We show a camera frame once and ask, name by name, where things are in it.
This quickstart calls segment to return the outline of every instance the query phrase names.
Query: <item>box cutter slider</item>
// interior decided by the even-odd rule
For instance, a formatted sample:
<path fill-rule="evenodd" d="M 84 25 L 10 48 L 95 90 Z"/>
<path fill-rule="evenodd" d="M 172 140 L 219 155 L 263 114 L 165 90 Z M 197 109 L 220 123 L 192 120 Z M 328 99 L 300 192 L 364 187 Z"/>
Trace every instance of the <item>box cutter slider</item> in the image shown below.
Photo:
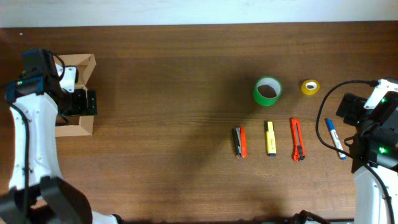
<path fill-rule="evenodd" d="M 298 162 L 305 158 L 303 136 L 301 135 L 300 121 L 297 118 L 290 119 L 294 139 L 293 160 Z"/>
<path fill-rule="evenodd" d="M 244 133 L 244 128 L 233 128 L 232 135 L 234 136 L 236 156 L 246 158 L 248 149 L 246 147 L 246 134 Z"/>

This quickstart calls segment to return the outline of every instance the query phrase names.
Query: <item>brown tabletop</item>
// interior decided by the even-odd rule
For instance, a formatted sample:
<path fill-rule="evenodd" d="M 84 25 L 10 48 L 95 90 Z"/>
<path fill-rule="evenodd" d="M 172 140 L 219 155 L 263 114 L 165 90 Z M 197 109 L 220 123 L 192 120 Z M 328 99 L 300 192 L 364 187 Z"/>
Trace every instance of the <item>brown tabletop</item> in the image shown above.
<path fill-rule="evenodd" d="M 351 159 L 320 144 L 315 117 L 340 82 L 397 77 L 398 22 L 1 29 L 0 84 L 17 78 L 20 53 L 37 47 L 96 57 L 87 84 L 98 98 L 94 134 L 57 138 L 63 176 L 93 210 L 154 222 L 278 219 L 301 210 L 353 218 Z M 283 94 L 266 108 L 252 91 L 267 75 Z M 316 95 L 300 91 L 306 79 L 320 82 Z M 341 139 L 355 132 L 335 116 L 345 92 L 367 98 L 372 88 L 344 86 L 330 96 L 320 124 L 330 144 L 323 118 Z M 301 121 L 301 163 L 291 156 L 291 117 Z M 276 157 L 266 154 L 265 120 L 274 122 Z M 5 104 L 0 124 L 3 194 L 14 162 Z M 246 159 L 234 154 L 237 126 L 246 129 Z"/>

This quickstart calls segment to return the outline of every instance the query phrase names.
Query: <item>cardboard box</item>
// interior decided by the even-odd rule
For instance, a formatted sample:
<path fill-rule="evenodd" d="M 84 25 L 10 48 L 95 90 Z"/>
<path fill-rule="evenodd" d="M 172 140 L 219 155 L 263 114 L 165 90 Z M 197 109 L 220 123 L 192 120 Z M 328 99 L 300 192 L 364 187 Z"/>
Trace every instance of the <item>cardboard box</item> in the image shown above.
<path fill-rule="evenodd" d="M 79 71 L 75 89 L 87 90 L 86 83 L 96 65 L 93 54 L 60 55 L 66 66 L 76 66 Z M 79 125 L 65 125 L 55 127 L 55 137 L 87 136 L 93 134 L 94 116 L 79 116 Z"/>

